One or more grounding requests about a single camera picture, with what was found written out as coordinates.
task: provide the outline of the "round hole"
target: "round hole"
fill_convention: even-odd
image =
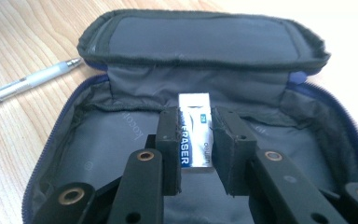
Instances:
[[[139,213],[129,213],[126,216],[127,223],[138,223],[141,220],[141,214]]]
[[[154,158],[154,154],[150,151],[144,151],[139,153],[137,157],[140,161],[150,161]]]
[[[321,214],[318,214],[318,213],[313,213],[312,215],[310,215],[312,217],[312,219],[314,221],[316,221],[317,223],[320,223],[320,224],[328,224],[328,220],[326,217],[324,217],[323,215]]]
[[[270,161],[281,161],[283,159],[281,154],[279,154],[278,152],[274,152],[274,151],[267,151],[264,155]]]
[[[245,140],[246,139],[246,135],[238,135],[237,137],[240,140]]]
[[[72,188],[60,194],[58,202],[62,205],[77,203],[84,197],[84,190],[81,188]]]

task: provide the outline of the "wooden desk surface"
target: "wooden desk surface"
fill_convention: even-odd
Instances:
[[[332,58],[310,81],[330,90],[358,124],[358,1],[0,0],[0,86],[78,56],[83,31],[104,12],[161,8],[267,14],[299,21]],[[62,106],[87,77],[86,65],[0,105],[0,223],[21,223],[24,189]]]

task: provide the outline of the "pencil case zipper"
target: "pencil case zipper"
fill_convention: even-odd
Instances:
[[[72,93],[72,95],[69,97],[66,104],[62,108],[62,111],[61,111],[60,115],[58,116],[56,123],[53,126],[53,129],[48,137],[48,141],[46,142],[45,147],[43,148],[42,153],[39,156],[39,160],[37,161],[35,168],[31,174],[31,177],[28,181],[28,184],[25,188],[24,197],[22,199],[22,208],[21,208],[23,223],[27,224],[27,223],[31,223],[31,221],[32,221],[33,214],[31,214],[31,211],[29,211],[28,208],[31,207],[31,201],[29,199],[31,198],[32,187],[35,184],[35,176],[39,172],[40,167],[46,158],[46,154],[48,153],[49,145],[51,144],[51,141],[54,139],[57,129],[61,126],[61,123],[62,123],[62,120],[63,120],[65,114],[68,112],[69,108],[71,107],[71,105],[75,101],[75,99],[86,88],[88,88],[90,85],[99,84],[99,83],[102,83],[102,82],[105,82],[108,80],[109,79],[108,79],[108,76],[106,73],[103,73],[103,74],[100,74],[100,75],[97,75],[94,77],[89,77],[75,89],[75,91]]]
[[[287,86],[288,90],[296,91],[301,94],[304,94],[310,98],[316,99],[334,107],[334,110],[337,111],[338,115],[343,118],[345,126],[348,130],[349,138],[354,145],[354,148],[358,148],[358,124],[352,118],[349,111],[342,105],[342,103],[331,94],[325,88],[318,86],[316,84],[305,81],[303,83],[289,84]]]

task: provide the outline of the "white pen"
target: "white pen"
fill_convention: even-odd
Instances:
[[[68,73],[82,62],[81,58],[56,63],[51,67],[35,72],[27,77],[9,83],[0,88],[0,103],[7,98],[17,95],[23,91],[30,90],[40,84],[43,84],[55,77]]]

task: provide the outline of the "dark gray pencil case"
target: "dark gray pencil case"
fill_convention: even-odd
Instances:
[[[237,113],[261,149],[276,149],[319,189],[358,182],[358,132],[328,92],[305,82],[327,63],[324,42],[289,20],[210,12],[120,10],[98,18],[78,51],[104,74],[65,105],[28,184],[24,222],[58,187],[99,189],[155,134],[177,95],[208,92]],[[253,223],[248,197],[226,195],[215,170],[182,172],[165,223]]]

